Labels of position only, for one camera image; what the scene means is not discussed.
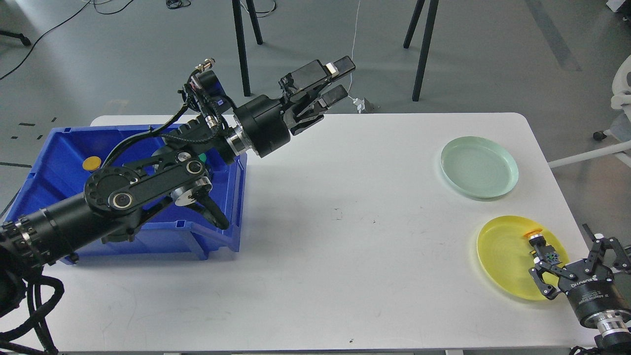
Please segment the chair leg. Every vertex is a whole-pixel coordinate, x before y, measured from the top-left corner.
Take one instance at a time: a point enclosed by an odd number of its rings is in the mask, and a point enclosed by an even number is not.
[[[9,31],[2,31],[0,30],[0,35],[1,36],[7,36],[7,37],[13,37],[13,38],[17,38],[20,41],[22,41],[22,44],[26,47],[28,47],[29,45],[31,45],[31,41],[24,36],[22,33],[14,33],[14,32],[9,32]]]
[[[427,64],[427,55],[430,52],[433,24],[436,20],[437,10],[438,0],[430,0],[427,22],[425,23],[425,34],[423,34],[423,44],[421,45],[421,54],[418,58],[418,68],[416,69],[416,80],[414,81],[414,90],[412,90],[412,101],[418,101],[418,97],[421,94],[421,85],[423,85],[423,77],[425,76],[425,65]]]
[[[567,164],[572,164],[576,162],[582,162],[583,160],[593,159],[602,157],[604,155],[614,154],[618,152],[622,152],[624,150],[631,149],[631,141],[625,141],[623,143],[617,143],[614,145],[610,145],[609,147],[604,147],[600,149],[590,150],[589,152],[573,155],[571,157],[554,160],[548,163],[550,168],[559,167]]]
[[[410,42],[412,41],[412,36],[414,36],[414,30],[416,30],[416,25],[418,24],[418,17],[421,16],[424,4],[425,0],[416,0],[416,6],[414,6],[414,13],[412,13],[408,33],[405,35],[405,40],[403,41],[403,48],[405,49],[410,48]]]
[[[235,18],[235,31],[237,33],[237,49],[239,50],[239,64],[241,65],[241,81],[243,82],[243,95],[251,96],[250,76],[247,72],[247,56],[245,55],[245,39],[243,34],[243,18],[239,0],[232,0],[232,12]]]
[[[261,28],[259,27],[259,19],[256,17],[256,10],[254,9],[254,0],[245,0],[247,4],[247,12],[250,13],[250,20],[252,21],[252,28],[254,29],[254,36],[256,37],[256,44],[263,44],[263,37],[261,36]]]

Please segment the green object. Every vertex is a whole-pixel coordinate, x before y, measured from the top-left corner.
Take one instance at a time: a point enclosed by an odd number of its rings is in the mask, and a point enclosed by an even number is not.
[[[508,193],[519,179],[517,163],[499,144],[465,136],[450,141],[440,155],[447,180],[458,191],[477,198]]]
[[[557,237],[541,224],[515,215],[497,217],[487,222],[477,240],[478,259],[487,275],[503,290],[519,298],[540,301],[539,292],[528,269],[533,267],[533,247],[528,235],[538,232],[557,251],[554,256],[565,264],[569,258]],[[545,273],[543,280],[557,286],[558,277]]]

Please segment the orange object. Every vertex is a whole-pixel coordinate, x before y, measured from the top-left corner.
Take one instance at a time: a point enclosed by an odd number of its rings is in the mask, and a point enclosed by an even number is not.
[[[83,167],[83,170],[86,170],[86,171],[97,170],[98,167],[101,166],[101,158],[93,155],[91,157],[86,158],[83,161],[83,164],[81,166]]]

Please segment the black robotic arm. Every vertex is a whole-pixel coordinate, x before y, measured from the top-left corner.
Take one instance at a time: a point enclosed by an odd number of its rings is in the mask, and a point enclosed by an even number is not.
[[[63,294],[61,281],[42,275],[52,265],[97,240],[132,241],[143,224],[174,203],[200,213],[220,229],[230,223],[209,197],[211,176],[199,155],[215,149],[226,164],[253,149],[264,157],[289,142],[323,118],[332,105],[348,96],[330,84],[355,69],[346,56],[322,65],[312,61],[280,80],[278,99],[265,95],[236,107],[223,91],[214,61],[206,60],[191,73],[179,92],[184,104],[159,128],[121,141],[85,183],[84,191],[0,227],[0,317],[17,308],[26,297],[29,319],[18,328],[0,333],[0,348],[26,354],[57,354],[45,316]],[[222,114],[233,109],[237,124],[230,127]],[[199,113],[196,119],[167,133],[186,110]],[[151,157],[114,165],[120,154],[137,141],[162,137],[164,146]],[[54,288],[42,303],[40,287]],[[10,343],[35,329],[45,352]]]

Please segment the blue plastic bin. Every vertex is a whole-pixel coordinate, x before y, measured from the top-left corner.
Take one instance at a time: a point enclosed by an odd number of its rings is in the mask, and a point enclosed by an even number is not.
[[[44,143],[31,172],[18,193],[8,220],[29,214],[83,191],[90,175],[81,164],[92,155],[105,159],[121,140],[146,131],[148,126],[77,127],[53,129]],[[113,165],[149,157],[163,146],[160,138],[142,140],[127,149]],[[216,228],[201,215],[185,207],[171,205],[137,233],[133,242],[101,243],[96,240],[77,251],[79,256],[194,253],[200,260],[227,246],[239,251],[245,183],[246,154],[226,165],[216,150],[206,153],[213,189],[210,197],[230,221],[226,230]]]

